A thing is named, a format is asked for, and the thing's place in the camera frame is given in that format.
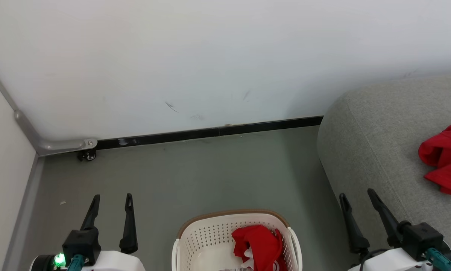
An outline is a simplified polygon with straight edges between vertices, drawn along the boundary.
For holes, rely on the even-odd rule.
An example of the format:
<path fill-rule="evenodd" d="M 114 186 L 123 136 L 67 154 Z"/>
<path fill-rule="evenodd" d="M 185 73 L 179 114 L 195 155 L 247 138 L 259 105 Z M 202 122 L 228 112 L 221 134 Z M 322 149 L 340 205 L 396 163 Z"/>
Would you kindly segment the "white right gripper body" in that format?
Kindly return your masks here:
<path fill-rule="evenodd" d="M 395 248 L 365 261 L 363 265 L 354 266 L 349 271 L 432 271 L 432 264 L 426 260 L 416 261 L 406 251 Z"/>

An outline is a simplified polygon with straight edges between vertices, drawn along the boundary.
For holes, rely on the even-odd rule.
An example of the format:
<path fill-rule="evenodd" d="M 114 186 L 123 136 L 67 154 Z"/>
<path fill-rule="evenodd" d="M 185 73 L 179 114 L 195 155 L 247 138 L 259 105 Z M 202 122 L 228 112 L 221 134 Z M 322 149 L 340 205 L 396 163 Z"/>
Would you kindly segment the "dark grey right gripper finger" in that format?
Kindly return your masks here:
<path fill-rule="evenodd" d="M 387 243 L 390 247 L 400 248 L 404 245 L 404 230 L 406 227 L 411 226 L 408 220 L 398 222 L 392 212 L 389 210 L 386 204 L 378 196 L 374 189 L 369 188 L 367 190 L 368 196 L 372 203 L 373 208 L 380 215 L 384 229 L 387 235 Z"/>
<path fill-rule="evenodd" d="M 352 207 L 347 199 L 346 194 L 339 194 L 339 204 L 347 230 L 350 252 L 368 253 L 370 244 L 368 240 L 362 235 L 359 226 L 357 225 L 353 217 Z"/>

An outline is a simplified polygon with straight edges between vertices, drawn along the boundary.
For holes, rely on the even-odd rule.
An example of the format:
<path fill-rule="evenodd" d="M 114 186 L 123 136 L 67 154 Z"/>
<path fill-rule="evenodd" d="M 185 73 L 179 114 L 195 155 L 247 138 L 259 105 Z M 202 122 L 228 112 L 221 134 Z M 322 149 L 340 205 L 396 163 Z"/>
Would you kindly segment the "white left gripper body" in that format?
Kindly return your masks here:
<path fill-rule="evenodd" d="M 144 271 L 139 258 L 119 251 L 102 251 L 93 266 L 84 266 L 84 271 Z"/>

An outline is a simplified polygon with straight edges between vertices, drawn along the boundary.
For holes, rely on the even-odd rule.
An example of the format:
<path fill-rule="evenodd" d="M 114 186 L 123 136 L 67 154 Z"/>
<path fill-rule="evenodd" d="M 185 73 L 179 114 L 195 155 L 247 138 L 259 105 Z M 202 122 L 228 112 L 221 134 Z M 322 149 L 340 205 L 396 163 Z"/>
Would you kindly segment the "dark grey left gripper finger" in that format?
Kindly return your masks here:
<path fill-rule="evenodd" d="M 138 250 L 138 238 L 134 212 L 134 201 L 131 193 L 127 193 L 125 212 L 125 225 L 123 237 L 119 242 L 119 248 L 120 252 L 124 254 L 132 254 Z"/>
<path fill-rule="evenodd" d="M 93 200 L 88 208 L 86 216 L 83 220 L 83 223 L 80 227 L 80 230 L 89 230 L 94 227 L 95 218 L 99 213 L 99 205 L 100 205 L 100 194 L 97 194 L 93 197 Z"/>

